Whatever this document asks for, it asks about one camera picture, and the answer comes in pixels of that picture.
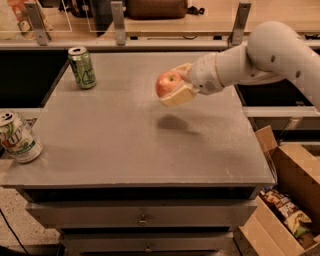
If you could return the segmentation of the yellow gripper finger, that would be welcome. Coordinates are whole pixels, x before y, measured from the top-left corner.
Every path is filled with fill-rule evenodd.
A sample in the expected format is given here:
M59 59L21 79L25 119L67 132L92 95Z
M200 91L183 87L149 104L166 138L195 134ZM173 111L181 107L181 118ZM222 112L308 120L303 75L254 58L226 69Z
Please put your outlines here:
M170 81L186 81L190 82L190 70L191 63L184 63L170 70L171 75L169 76Z
M160 98L166 107L178 106L194 99L199 90L192 84L180 82L170 93Z

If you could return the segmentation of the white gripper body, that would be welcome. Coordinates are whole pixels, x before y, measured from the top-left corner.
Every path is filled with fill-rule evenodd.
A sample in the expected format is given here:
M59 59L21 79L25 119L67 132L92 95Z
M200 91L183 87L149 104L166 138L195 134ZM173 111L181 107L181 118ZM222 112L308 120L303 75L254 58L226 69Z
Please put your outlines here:
M218 93L224 89L216 71L216 53L198 58L189 71L191 84L203 95Z

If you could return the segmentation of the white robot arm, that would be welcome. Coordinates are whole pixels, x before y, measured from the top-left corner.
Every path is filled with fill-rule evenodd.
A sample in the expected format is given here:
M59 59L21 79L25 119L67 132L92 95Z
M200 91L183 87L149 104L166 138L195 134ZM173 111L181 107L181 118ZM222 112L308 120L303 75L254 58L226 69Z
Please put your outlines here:
M160 102L171 107L234 84L253 86L283 79L320 107L320 55L288 25L269 21L258 25L245 45L206 54L159 75L155 90Z

